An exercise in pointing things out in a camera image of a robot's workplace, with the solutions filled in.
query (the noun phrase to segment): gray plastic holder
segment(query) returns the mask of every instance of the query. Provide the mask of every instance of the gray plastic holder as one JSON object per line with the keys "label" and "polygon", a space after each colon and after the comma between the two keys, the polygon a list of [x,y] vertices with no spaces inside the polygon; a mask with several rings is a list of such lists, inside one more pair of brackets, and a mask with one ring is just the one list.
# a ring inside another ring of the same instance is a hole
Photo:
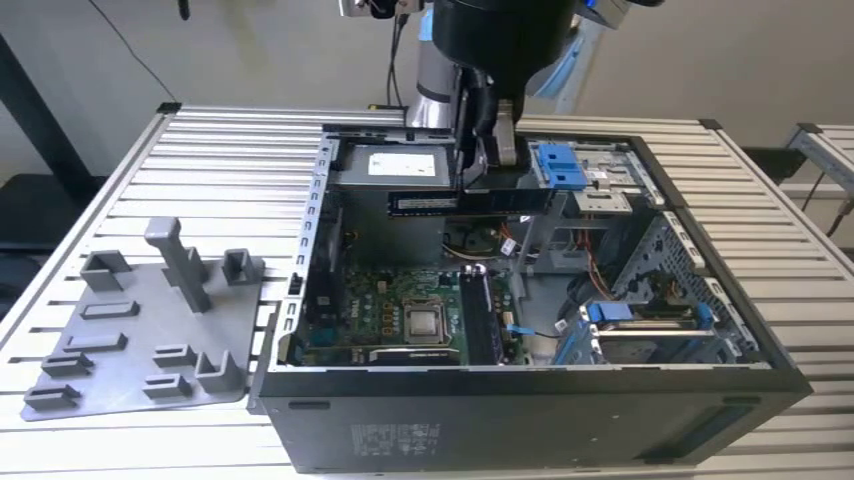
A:
{"label": "gray plastic holder", "polygon": [[150,226],[153,243],[170,249],[165,265],[129,266],[117,251],[92,252],[84,264],[88,288],[24,396],[24,420],[233,402],[245,393],[264,261],[229,250],[202,262],[180,245],[177,219]]}

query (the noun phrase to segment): aluminum slotted table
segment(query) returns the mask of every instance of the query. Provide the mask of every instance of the aluminum slotted table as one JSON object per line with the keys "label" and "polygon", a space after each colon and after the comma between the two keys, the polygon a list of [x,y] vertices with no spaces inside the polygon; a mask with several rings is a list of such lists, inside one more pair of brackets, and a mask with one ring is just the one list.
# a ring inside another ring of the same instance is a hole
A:
{"label": "aluminum slotted table", "polygon": [[[202,257],[245,247],[266,259],[262,327],[286,288],[324,123],[397,125],[401,118],[388,111],[193,106],[156,115],[0,323],[0,473],[33,478],[52,472],[50,478],[86,480],[296,476],[269,422],[245,412],[245,400],[36,423],[24,422],[18,413],[40,359],[84,289],[77,272],[85,254],[118,249],[130,263],[157,261],[140,237],[152,216],[181,218],[184,242]],[[520,128],[643,137],[815,394],[695,470],[407,478],[854,478],[854,266],[847,258],[713,125],[537,116]]]}

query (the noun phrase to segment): blue connector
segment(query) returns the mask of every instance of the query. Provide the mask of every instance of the blue connector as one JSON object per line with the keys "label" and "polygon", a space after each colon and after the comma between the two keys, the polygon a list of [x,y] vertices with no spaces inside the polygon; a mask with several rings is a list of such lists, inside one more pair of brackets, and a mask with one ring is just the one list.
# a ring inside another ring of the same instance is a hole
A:
{"label": "blue connector", "polygon": [[715,316],[711,313],[711,307],[705,303],[696,304],[696,314],[699,316],[697,327],[700,330],[708,330],[715,324]]}
{"label": "blue connector", "polygon": [[587,314],[592,323],[627,322],[635,319],[631,307],[624,302],[596,302],[587,307]]}
{"label": "blue connector", "polygon": [[584,190],[587,176],[569,146],[541,144],[537,151],[537,162],[548,178],[548,187],[557,190]]}
{"label": "blue connector", "polygon": [[507,325],[507,331],[517,333],[519,335],[536,335],[536,332],[532,329],[519,327],[517,325]]}

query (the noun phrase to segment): white wall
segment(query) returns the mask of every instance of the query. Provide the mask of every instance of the white wall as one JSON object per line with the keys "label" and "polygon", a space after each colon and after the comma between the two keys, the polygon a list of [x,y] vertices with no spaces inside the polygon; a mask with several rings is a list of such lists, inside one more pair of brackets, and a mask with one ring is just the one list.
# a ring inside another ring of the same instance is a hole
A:
{"label": "white wall", "polygon": [[[174,0],[97,3],[180,101],[384,103],[391,23],[341,18],[336,0],[193,0],[188,22]],[[404,98],[416,30],[413,18],[397,60]],[[108,174],[166,100],[160,86],[85,0],[1,0],[0,31],[84,162]],[[14,153],[6,149],[0,156]]]}
{"label": "white wall", "polygon": [[668,0],[600,43],[581,115],[715,118],[741,145],[854,123],[854,1]]}

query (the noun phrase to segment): black cable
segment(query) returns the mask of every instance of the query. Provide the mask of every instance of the black cable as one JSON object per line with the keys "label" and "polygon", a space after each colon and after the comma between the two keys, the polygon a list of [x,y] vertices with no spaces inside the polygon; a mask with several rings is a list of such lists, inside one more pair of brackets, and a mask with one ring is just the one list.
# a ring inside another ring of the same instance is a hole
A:
{"label": "black cable", "polygon": [[393,86],[395,89],[395,99],[397,101],[397,106],[403,108],[403,100],[400,98],[400,88],[397,86],[397,69],[396,69],[396,59],[397,59],[397,49],[400,48],[400,36],[403,34],[403,27],[409,21],[409,15],[403,14],[395,17],[392,28],[391,28],[391,53],[388,59],[388,72],[385,74],[385,104],[391,105],[391,88]]}
{"label": "black cable", "polygon": [[124,38],[124,35],[121,35],[121,32],[116,28],[116,25],[112,23],[112,20],[109,20],[109,17],[106,16],[104,11],[101,10],[101,7],[97,6],[97,3],[94,3],[94,0],[86,0],[86,1],[89,2],[89,5],[92,5],[94,10],[97,10],[97,13],[101,15],[101,17],[106,21],[106,24],[109,25],[109,28],[112,28],[112,31],[116,32],[116,35],[118,36],[118,39],[121,40],[121,43],[124,43],[124,46],[126,47],[128,52],[130,52],[130,56],[133,57],[136,62],[142,66],[145,71],[150,74],[152,78],[157,81],[157,83],[162,87],[162,90],[165,90],[165,93],[169,95],[169,98],[172,99],[172,101],[177,102],[177,98],[174,98],[174,95],[172,94],[172,91],[169,90],[169,88],[162,83],[162,80],[160,80],[160,77],[157,77],[157,75],[150,70],[150,68],[148,68],[148,65],[145,65],[145,62],[142,62],[142,59],[138,58],[138,56],[136,55],[136,52],[133,51],[133,47],[130,47],[130,44],[128,43],[126,39]]}
{"label": "black cable", "polygon": [[810,204],[810,200],[812,200],[812,195],[815,194],[815,190],[818,189],[818,184],[822,183],[823,179],[824,179],[824,172],[822,172],[822,174],[815,179],[815,183],[812,184],[812,189],[810,190],[810,193],[806,196],[806,200],[803,201],[803,206],[800,207],[802,212],[806,212],[806,207]]}
{"label": "black cable", "polygon": [[533,332],[533,335],[536,335],[537,337],[544,337],[544,338],[553,338],[553,339],[561,339],[563,336],[560,335],[547,335],[543,332]]}
{"label": "black cable", "polygon": [[830,225],[830,230],[827,230],[827,233],[824,234],[827,235],[828,238],[832,236],[834,233],[836,233],[836,228],[839,228],[839,224],[842,223],[843,218],[844,218],[844,215],[842,214],[836,215],[836,218],[834,218],[832,224]]}

